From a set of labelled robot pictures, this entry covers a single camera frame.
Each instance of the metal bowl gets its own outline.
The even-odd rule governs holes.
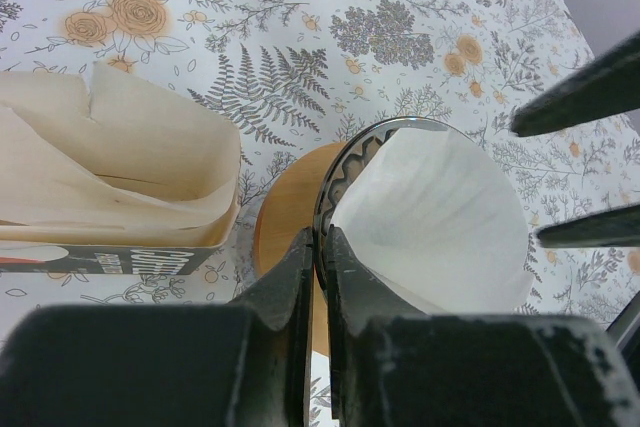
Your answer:
[[[371,162],[380,147],[398,129],[403,128],[431,131],[454,130],[464,135],[459,130],[443,122],[422,117],[396,117],[367,127],[344,146],[327,171],[318,193],[313,215],[314,262],[318,282],[323,291],[326,291],[323,249],[331,226],[331,217],[344,193]]]

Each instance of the wooden plate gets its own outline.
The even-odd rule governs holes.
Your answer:
[[[324,176],[344,143],[325,145],[294,162],[271,187],[256,223],[253,258],[258,275],[264,275],[289,249],[300,230],[310,227]],[[327,304],[317,279],[313,294],[312,347],[329,355]]]

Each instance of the open box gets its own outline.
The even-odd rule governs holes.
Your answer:
[[[238,215],[240,135],[105,64],[0,73],[0,271],[189,274]]]

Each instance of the tablecloth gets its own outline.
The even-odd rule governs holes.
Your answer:
[[[227,301],[253,281],[260,202],[298,157],[377,120],[420,115],[465,132],[502,167],[531,229],[637,199],[626,116],[519,139],[509,117],[592,58],[563,0],[0,0],[0,69],[88,75],[93,62],[174,90],[242,132],[242,211],[188,277],[0,277],[0,339],[61,303]],[[606,327],[640,288],[640,251],[544,250],[530,238],[527,314]],[[312,425],[330,423],[314,356]]]

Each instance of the wooden board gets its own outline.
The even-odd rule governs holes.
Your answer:
[[[311,226],[313,210],[324,176],[344,143],[325,145],[294,162],[271,187],[262,204],[253,245],[258,275],[276,265],[300,230]],[[329,355],[327,304],[315,280],[312,347]]]

